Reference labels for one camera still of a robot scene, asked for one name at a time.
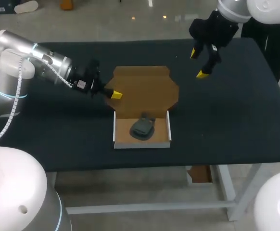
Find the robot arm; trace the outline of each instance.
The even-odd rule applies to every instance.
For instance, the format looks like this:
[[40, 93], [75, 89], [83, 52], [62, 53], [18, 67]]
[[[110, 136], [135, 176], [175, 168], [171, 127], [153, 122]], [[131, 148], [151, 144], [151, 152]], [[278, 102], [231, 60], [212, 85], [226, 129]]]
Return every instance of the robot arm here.
[[91, 60], [88, 66], [76, 66], [68, 57], [12, 32], [2, 30], [0, 31], [0, 116], [10, 114], [16, 95], [19, 61], [24, 56], [27, 60], [23, 61], [23, 80], [16, 113], [25, 100], [27, 87], [33, 76], [47, 79], [54, 84], [65, 83], [70, 88], [83, 93], [91, 92], [94, 95], [100, 92], [111, 99], [120, 99], [122, 96], [119, 92], [104, 87], [105, 84], [100, 80], [97, 60]]
[[239, 29], [238, 23], [246, 23], [251, 16], [264, 24], [280, 24], [280, 0], [218, 0], [217, 9], [206, 20], [195, 19], [189, 28], [196, 40], [191, 58], [196, 59], [204, 48], [209, 60], [197, 78], [210, 75], [221, 62], [219, 49], [226, 47]]

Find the white sneaker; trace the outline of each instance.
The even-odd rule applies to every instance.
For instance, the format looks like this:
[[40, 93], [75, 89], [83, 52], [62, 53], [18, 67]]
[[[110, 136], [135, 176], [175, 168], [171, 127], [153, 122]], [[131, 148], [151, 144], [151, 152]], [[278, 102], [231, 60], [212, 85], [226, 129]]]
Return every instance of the white sneaker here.
[[35, 11], [38, 8], [38, 2], [37, 1], [28, 1], [23, 4], [19, 4], [18, 6], [15, 6], [14, 10], [16, 13], [27, 13]]

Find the white box edge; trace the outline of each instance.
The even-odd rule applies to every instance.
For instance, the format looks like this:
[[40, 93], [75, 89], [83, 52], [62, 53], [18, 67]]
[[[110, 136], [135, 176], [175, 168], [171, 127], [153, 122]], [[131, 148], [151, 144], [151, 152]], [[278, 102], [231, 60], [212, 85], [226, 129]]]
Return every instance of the white box edge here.
[[139, 143], [115, 143], [115, 128], [116, 128], [116, 112], [114, 111], [113, 115], [113, 144], [114, 149], [139, 149], [139, 148], [169, 148], [172, 136], [171, 136], [171, 126], [170, 126], [170, 115], [169, 111], [167, 110], [166, 113], [166, 126], [168, 130], [168, 139], [169, 142], [163, 142], [163, 143], [147, 143], [147, 144], [139, 144]]

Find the brown cardboard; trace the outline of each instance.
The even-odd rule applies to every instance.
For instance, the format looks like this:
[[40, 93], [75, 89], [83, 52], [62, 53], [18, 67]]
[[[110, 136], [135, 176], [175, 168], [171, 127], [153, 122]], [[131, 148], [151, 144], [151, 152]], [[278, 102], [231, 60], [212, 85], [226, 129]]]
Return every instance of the brown cardboard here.
[[166, 111], [178, 101], [178, 86], [166, 66], [119, 66], [106, 85], [123, 94], [120, 100], [108, 99], [117, 118], [140, 118], [142, 112], [165, 118]]
[[[167, 110], [178, 101], [178, 86], [169, 77], [166, 66], [119, 66], [106, 85], [123, 94], [120, 100], [106, 99], [115, 110], [115, 137], [117, 143], [152, 144], [170, 142], [171, 134]], [[131, 126], [146, 113], [156, 118], [155, 133], [147, 141], [129, 134]]]

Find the box lid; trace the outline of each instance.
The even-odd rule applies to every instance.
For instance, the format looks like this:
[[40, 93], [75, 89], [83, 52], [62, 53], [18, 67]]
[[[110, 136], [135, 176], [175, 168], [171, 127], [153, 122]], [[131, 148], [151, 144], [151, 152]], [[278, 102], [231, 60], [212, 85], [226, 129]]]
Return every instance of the box lid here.
[[166, 66], [118, 66], [106, 85], [122, 93], [121, 100], [106, 99], [117, 118], [140, 118], [142, 113], [165, 118], [178, 101], [178, 85]]

